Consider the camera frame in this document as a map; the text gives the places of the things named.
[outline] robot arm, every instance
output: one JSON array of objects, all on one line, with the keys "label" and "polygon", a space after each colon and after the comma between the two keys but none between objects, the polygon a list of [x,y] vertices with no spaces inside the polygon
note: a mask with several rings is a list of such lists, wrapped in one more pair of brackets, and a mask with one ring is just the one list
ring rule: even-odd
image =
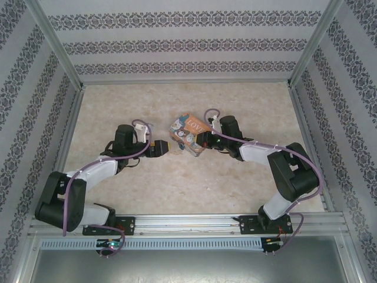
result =
[{"label": "robot arm", "polygon": [[[214,116],[209,122],[215,130],[229,137],[245,141],[253,140],[242,136],[234,116],[226,116],[220,120]],[[293,202],[305,193],[310,193],[319,184],[315,172],[306,162],[282,150],[240,143],[210,131],[199,134],[196,143],[209,149],[227,150],[232,158],[239,161],[253,161],[270,166],[277,193],[258,210],[258,220],[264,230],[285,215]],[[292,143],[286,147],[309,159],[299,143]]]},{"label": "robot arm", "polygon": [[[115,132],[114,141],[109,142],[105,150],[96,160],[109,157],[129,156],[140,152],[146,147],[147,128],[142,125],[120,125]],[[164,140],[151,142],[149,148],[141,155],[135,157],[159,157],[169,151],[169,144]],[[72,182],[69,192],[67,231],[71,232],[79,225],[104,225],[113,227],[115,224],[115,209],[105,205],[85,204],[85,194],[98,183],[121,172],[127,167],[128,159],[106,160],[99,162],[83,171]],[[52,172],[46,181],[41,198],[35,210],[38,220],[62,228],[64,199],[70,178],[78,170],[67,173]]]}]

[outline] white bracket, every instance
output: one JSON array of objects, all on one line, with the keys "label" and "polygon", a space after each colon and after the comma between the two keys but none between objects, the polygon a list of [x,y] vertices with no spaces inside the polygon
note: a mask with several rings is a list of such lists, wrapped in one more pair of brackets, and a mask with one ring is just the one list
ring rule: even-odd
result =
[{"label": "white bracket", "polygon": [[137,140],[139,142],[146,143],[147,142],[147,133],[148,133],[147,126],[141,125],[141,124],[136,124],[134,126],[134,128],[135,128],[135,131],[136,131]]},{"label": "white bracket", "polygon": [[240,154],[244,161],[258,162],[266,166],[270,164],[267,156],[273,152],[278,152],[278,150],[266,149],[265,147],[258,146],[258,144],[243,144],[240,147]]},{"label": "white bracket", "polygon": [[220,124],[220,120],[217,118],[217,115],[214,115],[212,117],[213,121],[212,121],[212,128],[215,130],[215,131],[218,131],[220,133],[222,133],[221,131],[221,124]]}]

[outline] metal bar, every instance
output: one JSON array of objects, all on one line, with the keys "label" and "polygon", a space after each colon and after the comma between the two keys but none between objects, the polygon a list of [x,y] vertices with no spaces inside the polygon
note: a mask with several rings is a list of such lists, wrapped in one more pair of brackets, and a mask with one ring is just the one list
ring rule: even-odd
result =
[{"label": "metal bar", "polygon": [[295,69],[292,72],[290,78],[291,85],[296,85],[302,73],[304,72],[307,64],[309,63],[315,49],[317,49],[322,37],[326,33],[328,26],[334,19],[335,14],[340,8],[343,0],[330,0],[328,6],[323,12],[314,33],[312,34],[309,42],[307,43],[304,51],[301,54],[299,61],[297,62]]},{"label": "metal bar", "polygon": [[68,54],[61,44],[58,35],[52,27],[48,17],[43,11],[39,0],[25,0],[25,4],[27,5],[35,21],[39,25],[53,52],[55,52],[56,56],[58,57],[60,64],[62,64],[65,72],[68,74],[71,82],[75,86],[75,89],[79,90],[81,88],[80,77],[78,76],[75,67],[68,57]]},{"label": "metal bar", "polygon": [[[298,236],[335,236],[348,234],[343,213],[319,212],[303,213],[304,224]],[[260,235],[241,235],[239,223],[233,219],[237,215],[119,215],[135,217],[134,236],[128,238],[224,238],[224,237],[259,237]],[[292,216],[293,229],[296,229],[300,217]],[[28,236],[40,238],[61,238],[61,229],[32,220]],[[68,233],[68,238],[90,238],[82,235],[82,227]]]},{"label": "metal bar", "polygon": [[279,83],[286,81],[286,78],[214,78],[214,79],[170,79],[170,80],[86,80],[84,85],[103,84],[198,84],[198,83]]},{"label": "metal bar", "polygon": [[33,237],[26,239],[22,250],[21,259],[18,263],[13,283],[30,283],[32,274],[37,263],[41,239]]},{"label": "metal bar", "polygon": [[339,235],[335,237],[336,247],[338,248],[340,260],[346,274],[347,281],[366,283],[364,273],[356,254],[350,235]]},{"label": "metal bar", "polygon": [[[96,239],[43,239],[41,250],[73,251],[95,250]],[[145,239],[127,238],[124,250],[244,250],[263,251],[260,238],[176,238],[176,239]]]},{"label": "metal bar", "polygon": [[[318,157],[316,154],[316,150],[313,144],[313,140],[310,136],[309,127],[307,126],[305,122],[305,116],[302,111],[301,105],[299,103],[299,98],[297,96],[297,92],[294,87],[288,86],[288,91],[290,95],[290,99],[292,100],[293,109],[295,110],[297,121],[299,122],[299,127],[301,131],[302,138],[304,140],[305,148],[307,155],[310,157],[310,159],[313,161],[315,166],[317,168],[320,168],[320,163],[318,161]],[[322,192],[323,198],[326,203],[326,207],[328,211],[333,212],[335,211],[335,208],[332,204],[331,197],[329,194],[329,189],[327,188],[326,184],[323,184],[323,192]]]},{"label": "metal bar", "polygon": [[62,148],[59,152],[57,163],[55,165],[55,169],[54,169],[55,171],[59,171],[59,172],[64,171],[65,162],[67,161],[68,152],[70,150],[73,134],[75,132],[76,122],[77,122],[78,115],[80,113],[80,107],[81,107],[84,93],[85,93],[85,87],[82,87],[82,89],[76,95],[71,117],[68,120],[67,133],[65,134],[64,139],[62,141]]}]

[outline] floor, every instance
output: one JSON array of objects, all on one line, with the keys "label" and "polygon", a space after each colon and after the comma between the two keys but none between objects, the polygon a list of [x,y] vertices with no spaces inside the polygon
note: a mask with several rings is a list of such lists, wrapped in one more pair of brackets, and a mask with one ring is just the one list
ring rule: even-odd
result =
[{"label": "floor", "polygon": [[[65,171],[93,161],[119,124],[139,118],[153,124],[153,139],[171,142],[171,150],[103,181],[87,193],[88,203],[132,214],[257,212],[277,192],[269,167],[215,150],[193,157],[169,138],[170,125],[181,114],[203,119],[213,107],[222,116],[234,115],[244,137],[303,144],[285,83],[92,85],[84,94]],[[320,212],[323,206],[318,196],[296,211]]]}]

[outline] enclosure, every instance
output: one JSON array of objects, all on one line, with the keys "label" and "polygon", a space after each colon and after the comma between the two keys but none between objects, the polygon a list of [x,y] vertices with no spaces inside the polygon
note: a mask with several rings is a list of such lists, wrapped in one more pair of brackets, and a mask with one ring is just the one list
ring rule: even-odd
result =
[{"label": "enclosure", "polygon": [[[0,7],[1,282],[377,281],[375,0]],[[323,174],[276,257],[232,220],[276,193],[270,168],[215,150],[194,157],[169,137],[181,114],[204,120],[208,108],[234,115],[244,137],[302,144]],[[101,259],[98,237],[63,238],[34,211],[51,172],[93,161],[133,119],[171,149],[87,193],[135,217],[125,251]]]}]

